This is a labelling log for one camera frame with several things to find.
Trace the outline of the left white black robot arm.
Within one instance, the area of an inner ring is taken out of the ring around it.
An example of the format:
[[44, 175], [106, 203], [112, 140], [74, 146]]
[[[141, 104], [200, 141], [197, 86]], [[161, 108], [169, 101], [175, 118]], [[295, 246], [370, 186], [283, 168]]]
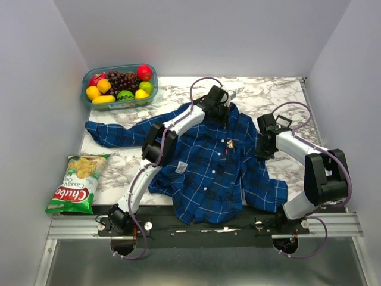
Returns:
[[229, 114], [230, 103], [236, 92], [227, 92], [219, 86], [212, 86], [209, 93], [196, 101], [174, 119], [164, 123], [154, 123], [142, 147], [142, 161], [128, 190], [110, 208], [108, 220], [112, 229], [119, 235], [131, 231], [140, 201], [149, 184], [162, 167], [171, 162], [178, 139], [190, 128], [204, 119], [214, 119], [223, 123]]

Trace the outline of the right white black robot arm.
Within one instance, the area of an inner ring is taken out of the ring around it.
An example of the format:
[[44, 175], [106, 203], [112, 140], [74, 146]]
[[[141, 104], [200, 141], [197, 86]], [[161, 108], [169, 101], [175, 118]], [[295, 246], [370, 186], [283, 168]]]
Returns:
[[283, 151], [304, 166], [304, 190], [277, 208], [274, 227], [288, 233], [306, 215], [339, 200], [349, 199], [352, 183], [345, 153], [340, 149], [328, 150], [297, 136], [290, 128], [291, 120], [265, 114], [257, 119], [260, 135], [256, 157], [261, 160], [274, 158]]

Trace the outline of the blue plaid shirt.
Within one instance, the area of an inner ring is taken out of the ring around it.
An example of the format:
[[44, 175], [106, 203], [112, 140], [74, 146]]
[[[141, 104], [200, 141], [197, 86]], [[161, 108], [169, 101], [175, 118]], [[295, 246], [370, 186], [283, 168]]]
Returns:
[[171, 197], [177, 218], [187, 224], [227, 222], [244, 204], [275, 212], [286, 203], [288, 186], [270, 178], [256, 158], [258, 139], [252, 118], [231, 105], [227, 125], [204, 120], [179, 138], [172, 161], [148, 191]]

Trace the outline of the brooch box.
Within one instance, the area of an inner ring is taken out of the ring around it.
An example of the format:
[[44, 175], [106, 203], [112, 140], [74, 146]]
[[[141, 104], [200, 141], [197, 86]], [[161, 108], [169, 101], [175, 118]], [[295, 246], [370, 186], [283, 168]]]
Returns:
[[292, 120], [282, 115], [277, 115], [276, 124], [279, 128], [291, 130]]

